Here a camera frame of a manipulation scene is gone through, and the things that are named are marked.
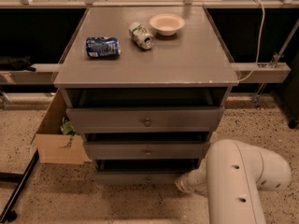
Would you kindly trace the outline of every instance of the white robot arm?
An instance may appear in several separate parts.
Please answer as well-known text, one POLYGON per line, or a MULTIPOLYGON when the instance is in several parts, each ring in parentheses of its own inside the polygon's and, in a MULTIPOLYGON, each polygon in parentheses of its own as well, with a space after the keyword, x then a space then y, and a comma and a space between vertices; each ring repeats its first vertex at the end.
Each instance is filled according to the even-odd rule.
POLYGON ((183 175, 176 185, 208 197, 210 224, 265 224, 258 189, 283 190, 290 181, 291 168, 277 153, 226 139, 210 147, 206 169, 183 175))

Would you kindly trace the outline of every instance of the open cardboard box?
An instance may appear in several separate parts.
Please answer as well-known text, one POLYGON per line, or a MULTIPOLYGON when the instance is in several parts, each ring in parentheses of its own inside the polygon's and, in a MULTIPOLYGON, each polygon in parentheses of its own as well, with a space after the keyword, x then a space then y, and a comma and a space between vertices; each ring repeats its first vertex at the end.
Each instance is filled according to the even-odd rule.
POLYGON ((83 164, 86 153, 80 135, 63 135, 60 126, 66 117, 64 97, 57 91, 36 132, 39 160, 43 163, 83 164))

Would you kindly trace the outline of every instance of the ceramic bowl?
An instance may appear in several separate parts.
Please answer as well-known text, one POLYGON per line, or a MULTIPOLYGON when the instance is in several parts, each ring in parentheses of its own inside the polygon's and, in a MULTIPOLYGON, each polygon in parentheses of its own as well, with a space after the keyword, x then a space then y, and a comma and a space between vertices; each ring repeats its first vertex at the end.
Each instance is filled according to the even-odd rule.
POLYGON ((173 35, 185 25, 185 20, 174 14, 160 14, 152 17, 149 24, 160 35, 173 35))

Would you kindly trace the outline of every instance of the white cable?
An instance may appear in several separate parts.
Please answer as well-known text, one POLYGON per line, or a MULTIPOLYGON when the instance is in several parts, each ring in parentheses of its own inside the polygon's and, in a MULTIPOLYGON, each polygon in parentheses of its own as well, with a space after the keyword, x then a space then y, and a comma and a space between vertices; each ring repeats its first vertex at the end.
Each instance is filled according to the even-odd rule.
MULTIPOLYGON (((256 52, 256 59, 255 59, 255 63, 258 63, 259 56, 260 56, 261 36, 262 36, 262 30, 263 30, 263 22, 264 22, 264 14, 265 14, 265 12, 264 12, 263 3, 262 3, 261 0, 253 0, 253 1, 261 5, 262 12, 263 12, 261 26, 260 26, 260 32, 259 32, 259 39, 258 39, 258 48, 257 48, 257 52, 256 52)), ((253 70, 250 71, 250 73, 248 75, 246 75, 244 78, 241 78, 238 81, 242 82, 242 81, 248 79, 252 75, 252 73, 253 73, 253 70)))

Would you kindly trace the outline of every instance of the crushed can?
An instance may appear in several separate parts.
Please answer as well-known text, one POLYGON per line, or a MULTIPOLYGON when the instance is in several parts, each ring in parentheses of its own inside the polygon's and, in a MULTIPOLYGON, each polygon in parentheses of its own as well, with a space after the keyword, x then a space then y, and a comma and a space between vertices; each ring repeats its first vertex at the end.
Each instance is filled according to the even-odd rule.
POLYGON ((87 37, 85 44, 89 57, 118 57, 120 42, 115 37, 87 37))
POLYGON ((141 23, 132 23, 129 28, 129 34, 140 48, 151 49, 153 45, 153 35, 151 31, 145 28, 141 23))

